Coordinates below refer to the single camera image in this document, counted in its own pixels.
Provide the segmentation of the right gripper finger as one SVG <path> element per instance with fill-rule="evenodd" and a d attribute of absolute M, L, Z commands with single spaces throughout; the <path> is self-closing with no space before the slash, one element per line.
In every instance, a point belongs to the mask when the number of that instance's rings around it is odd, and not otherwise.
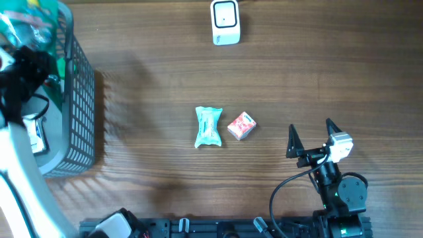
<path fill-rule="evenodd" d="M 288 145 L 286 150 L 287 158 L 301 157 L 304 152 L 304 146 L 300 140 L 297 130 L 293 124 L 289 125 Z"/>
<path fill-rule="evenodd" d="M 342 132 L 342 130 L 330 119 L 326 119 L 327 133 L 328 135 Z"/>

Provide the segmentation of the small red white box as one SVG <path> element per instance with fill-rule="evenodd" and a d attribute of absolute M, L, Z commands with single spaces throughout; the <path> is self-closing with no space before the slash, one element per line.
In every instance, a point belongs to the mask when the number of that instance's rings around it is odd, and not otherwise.
<path fill-rule="evenodd" d="M 246 112 L 242 112 L 230 125 L 227 130 L 239 141 L 245 138 L 254 128 L 256 122 Z"/>

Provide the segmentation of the teal tissue pack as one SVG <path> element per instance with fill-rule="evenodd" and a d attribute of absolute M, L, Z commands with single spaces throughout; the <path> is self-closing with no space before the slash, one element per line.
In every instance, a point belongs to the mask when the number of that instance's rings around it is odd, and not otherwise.
<path fill-rule="evenodd" d="M 196 107 L 198 133 L 194 143 L 195 148 L 201 145 L 222 145 L 221 137 L 217 130 L 218 121 L 222 112 L 222 108 Z"/>

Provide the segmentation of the white blue plaster pack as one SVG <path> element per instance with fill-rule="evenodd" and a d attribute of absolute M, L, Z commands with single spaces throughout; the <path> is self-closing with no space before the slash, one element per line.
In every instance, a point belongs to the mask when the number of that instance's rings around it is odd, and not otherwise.
<path fill-rule="evenodd" d="M 38 154 L 47 150 L 48 145 L 44 136 L 42 126 L 43 118 L 34 119 L 35 114 L 29 114 L 23 117 L 26 126 L 33 154 Z"/>

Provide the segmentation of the green 3M glove package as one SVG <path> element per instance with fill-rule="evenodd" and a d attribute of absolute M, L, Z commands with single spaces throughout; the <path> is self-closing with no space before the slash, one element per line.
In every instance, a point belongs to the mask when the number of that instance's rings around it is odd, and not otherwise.
<path fill-rule="evenodd" d="M 1 35 L 16 48 L 17 56 L 27 48 L 34 57 L 27 63 L 44 63 L 49 73 L 44 89 L 61 108 L 64 87 L 64 61 L 57 57 L 59 3 L 50 0 L 1 2 Z"/>

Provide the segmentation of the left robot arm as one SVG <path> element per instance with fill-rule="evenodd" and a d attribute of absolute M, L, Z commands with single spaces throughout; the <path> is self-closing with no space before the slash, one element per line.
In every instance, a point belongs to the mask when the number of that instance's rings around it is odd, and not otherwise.
<path fill-rule="evenodd" d="M 136 217 L 118 210 L 78 232 L 60 210 L 35 162 L 22 104 L 50 74 L 53 57 L 23 46 L 1 52 L 1 209 L 14 237 L 145 237 Z"/>

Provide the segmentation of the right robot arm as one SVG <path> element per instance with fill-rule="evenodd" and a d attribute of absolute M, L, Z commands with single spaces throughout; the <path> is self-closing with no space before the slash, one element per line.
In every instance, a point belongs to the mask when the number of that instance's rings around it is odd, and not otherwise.
<path fill-rule="evenodd" d="M 368 181 L 358 173 L 341 173 L 338 163 L 349 156 L 352 136 L 326 119 L 328 139 L 321 147 L 305 149 L 293 124 L 289 126 L 286 157 L 297 158 L 299 168 L 309 167 L 309 177 L 317 190 L 323 209 L 313 212 L 317 237 L 365 237 Z"/>

